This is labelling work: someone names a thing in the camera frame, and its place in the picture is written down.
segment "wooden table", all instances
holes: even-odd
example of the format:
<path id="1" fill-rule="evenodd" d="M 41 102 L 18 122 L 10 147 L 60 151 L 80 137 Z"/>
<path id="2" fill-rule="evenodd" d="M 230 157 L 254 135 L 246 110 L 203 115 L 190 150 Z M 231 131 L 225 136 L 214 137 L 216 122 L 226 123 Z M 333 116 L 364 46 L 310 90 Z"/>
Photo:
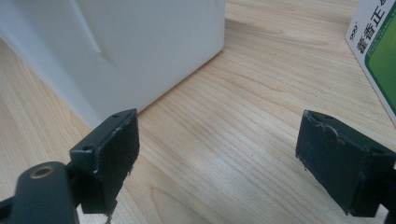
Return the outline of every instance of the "wooden table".
<path id="1" fill-rule="evenodd" d="M 396 149 L 396 129 L 344 40 L 357 5 L 227 1 L 224 50 L 139 114 L 141 153 L 114 223 L 382 223 L 385 208 L 346 216 L 294 157 L 304 109 Z M 0 43 L 1 199 L 29 167 L 68 162 L 89 131 Z"/>

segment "green and white box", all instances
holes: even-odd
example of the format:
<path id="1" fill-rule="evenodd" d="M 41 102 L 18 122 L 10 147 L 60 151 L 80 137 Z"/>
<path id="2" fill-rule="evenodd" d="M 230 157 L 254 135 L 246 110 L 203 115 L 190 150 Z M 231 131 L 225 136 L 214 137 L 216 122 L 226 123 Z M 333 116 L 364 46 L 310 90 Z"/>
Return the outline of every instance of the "green and white box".
<path id="1" fill-rule="evenodd" d="M 396 125 L 396 0 L 361 0 L 346 42 Z"/>

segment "green panel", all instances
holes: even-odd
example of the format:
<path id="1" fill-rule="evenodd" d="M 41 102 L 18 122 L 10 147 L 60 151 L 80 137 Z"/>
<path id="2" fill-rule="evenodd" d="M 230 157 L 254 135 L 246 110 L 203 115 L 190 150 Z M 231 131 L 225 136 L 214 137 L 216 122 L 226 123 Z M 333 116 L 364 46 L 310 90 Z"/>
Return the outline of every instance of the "green panel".
<path id="1" fill-rule="evenodd" d="M 376 85 L 396 113 L 396 19 L 395 8 L 384 21 L 365 58 Z"/>

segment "white container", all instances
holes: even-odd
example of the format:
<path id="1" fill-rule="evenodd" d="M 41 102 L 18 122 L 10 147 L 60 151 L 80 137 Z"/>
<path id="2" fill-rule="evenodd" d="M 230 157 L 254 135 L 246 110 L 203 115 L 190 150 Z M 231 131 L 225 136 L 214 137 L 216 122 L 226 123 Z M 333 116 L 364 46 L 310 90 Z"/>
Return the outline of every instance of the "white container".
<path id="1" fill-rule="evenodd" d="M 87 124 L 143 109 L 216 55 L 225 0 L 0 1 L 0 36 Z"/>

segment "wood grain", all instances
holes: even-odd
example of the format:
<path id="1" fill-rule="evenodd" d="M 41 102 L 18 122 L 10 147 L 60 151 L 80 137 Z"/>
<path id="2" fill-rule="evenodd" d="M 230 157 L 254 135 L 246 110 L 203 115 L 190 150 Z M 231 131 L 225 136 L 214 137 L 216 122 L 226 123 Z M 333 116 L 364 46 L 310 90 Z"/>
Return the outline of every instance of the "wood grain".
<path id="1" fill-rule="evenodd" d="M 114 223 L 383 223 L 346 216 L 294 157 L 304 109 L 396 149 L 344 35 L 358 1 L 229 0 L 225 47 L 139 114 L 141 154 Z M 0 198 L 89 128 L 2 42 Z M 81 223 L 104 216 L 79 215 Z"/>

